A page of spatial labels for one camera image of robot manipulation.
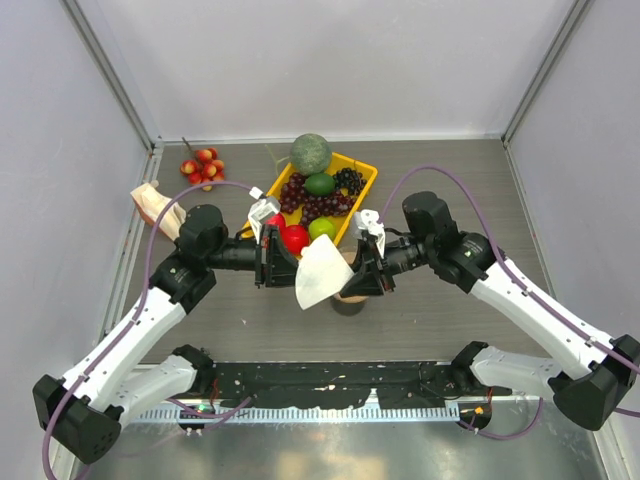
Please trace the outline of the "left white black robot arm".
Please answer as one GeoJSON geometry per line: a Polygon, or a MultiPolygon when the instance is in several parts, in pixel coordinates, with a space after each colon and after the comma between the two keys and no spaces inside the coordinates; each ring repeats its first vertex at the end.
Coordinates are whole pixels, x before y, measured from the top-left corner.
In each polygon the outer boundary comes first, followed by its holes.
{"type": "Polygon", "coordinates": [[[213,388],[213,361],[190,345],[143,374],[129,374],[214,288],[217,270],[251,271],[266,287],[293,284],[297,260],[267,223],[279,210],[273,197],[254,203],[251,238],[230,237],[213,205],[189,210],[175,250],[149,275],[138,303],[82,362],[59,379],[45,375],[36,382],[34,402],[45,432],[92,464],[128,423],[157,403],[179,394],[206,396],[213,388]]]}

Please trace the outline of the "white paper coffee filter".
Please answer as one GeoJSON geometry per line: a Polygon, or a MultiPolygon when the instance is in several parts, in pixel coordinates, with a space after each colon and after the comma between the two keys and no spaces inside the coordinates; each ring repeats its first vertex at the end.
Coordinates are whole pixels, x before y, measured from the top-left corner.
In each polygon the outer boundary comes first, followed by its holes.
{"type": "Polygon", "coordinates": [[[353,276],[330,237],[317,237],[302,249],[298,262],[294,286],[299,307],[307,310],[339,293],[353,276]]]}

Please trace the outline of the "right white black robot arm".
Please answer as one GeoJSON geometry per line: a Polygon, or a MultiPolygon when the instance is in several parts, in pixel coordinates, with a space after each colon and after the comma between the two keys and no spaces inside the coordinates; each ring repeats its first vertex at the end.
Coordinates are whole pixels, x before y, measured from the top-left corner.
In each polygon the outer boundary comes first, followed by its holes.
{"type": "Polygon", "coordinates": [[[374,210],[353,216],[358,248],[354,275],[343,297],[380,296],[395,276],[421,266],[493,307],[546,352],[539,358],[469,343],[453,360],[454,386],[465,394],[501,387],[550,400],[576,425],[599,430],[634,385],[639,342],[590,325],[527,278],[505,253],[479,233],[462,232],[447,204],[419,192],[402,203],[408,226],[396,240],[374,210]]]}

